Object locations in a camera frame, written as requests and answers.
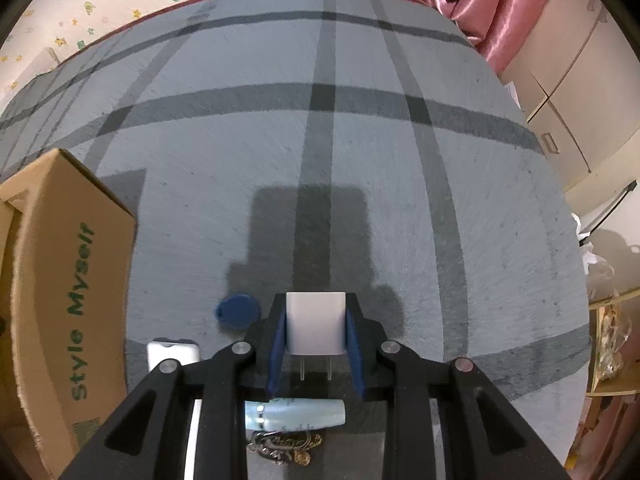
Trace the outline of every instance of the cardboard box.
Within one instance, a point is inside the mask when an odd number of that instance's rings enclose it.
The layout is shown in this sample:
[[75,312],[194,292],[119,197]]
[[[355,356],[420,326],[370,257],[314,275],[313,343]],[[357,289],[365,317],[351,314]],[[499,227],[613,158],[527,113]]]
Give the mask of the cardboard box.
[[134,231],[62,150],[0,184],[0,438],[34,480],[57,478],[126,395]]

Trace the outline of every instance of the black cable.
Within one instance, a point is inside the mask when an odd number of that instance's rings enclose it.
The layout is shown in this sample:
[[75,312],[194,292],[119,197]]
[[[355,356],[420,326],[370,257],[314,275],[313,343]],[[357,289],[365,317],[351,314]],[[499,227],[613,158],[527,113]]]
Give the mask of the black cable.
[[[624,193],[623,193],[623,194],[622,194],[622,196],[618,199],[618,201],[616,202],[616,204],[615,204],[615,205],[614,205],[614,206],[609,210],[609,212],[608,212],[606,215],[604,215],[604,216],[602,217],[602,219],[601,219],[601,220],[600,220],[596,225],[594,225],[593,229],[590,231],[590,236],[591,236],[591,234],[592,234],[592,233],[593,233],[593,232],[594,232],[598,227],[600,227],[600,226],[602,225],[602,223],[603,223],[607,218],[609,218],[609,215],[611,215],[611,213],[613,213],[613,212],[616,210],[616,208],[617,208],[617,207],[622,203],[622,201],[625,199],[625,197],[626,197],[629,193],[631,193],[631,192],[636,188],[636,186],[637,186],[637,185],[638,185],[638,183],[634,180],[633,182],[630,182],[630,183],[626,186]],[[587,242],[587,240],[588,240],[588,239],[589,239],[589,237],[586,237],[586,238],[583,238],[582,240],[580,240],[580,242],[578,242],[578,244],[580,245],[580,247],[582,247],[582,246]]]

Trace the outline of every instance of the cabinet door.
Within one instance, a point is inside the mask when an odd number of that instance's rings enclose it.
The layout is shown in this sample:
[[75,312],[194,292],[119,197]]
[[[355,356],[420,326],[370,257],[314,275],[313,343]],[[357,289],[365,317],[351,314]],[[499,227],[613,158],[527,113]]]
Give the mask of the cabinet door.
[[615,20],[604,20],[551,96],[592,170],[640,125],[640,62]]
[[520,52],[546,94],[556,89],[587,41],[599,0],[549,0]]
[[540,108],[529,121],[529,128],[536,134],[563,190],[575,186],[588,175],[589,168],[578,145],[562,124],[551,103],[546,103]]
[[529,71],[526,65],[526,59],[521,54],[518,54],[511,63],[509,63],[509,66],[504,72],[500,74],[500,81],[502,84],[513,81],[516,85],[520,108],[522,108],[527,121],[546,101],[545,92]]

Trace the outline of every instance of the light blue tube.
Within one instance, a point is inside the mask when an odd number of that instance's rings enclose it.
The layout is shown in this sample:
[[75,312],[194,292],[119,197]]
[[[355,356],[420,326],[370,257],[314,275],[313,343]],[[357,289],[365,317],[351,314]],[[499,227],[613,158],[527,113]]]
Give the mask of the light blue tube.
[[271,399],[244,403],[244,425],[253,431],[304,431],[341,426],[341,399]]

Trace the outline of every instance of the blue bottle cap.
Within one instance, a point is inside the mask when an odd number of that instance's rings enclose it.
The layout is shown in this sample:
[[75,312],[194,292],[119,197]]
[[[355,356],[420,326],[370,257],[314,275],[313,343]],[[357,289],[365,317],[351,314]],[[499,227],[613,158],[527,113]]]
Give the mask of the blue bottle cap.
[[235,330],[246,330],[260,319],[260,304],[248,294],[236,294],[222,301],[214,313],[220,323]]

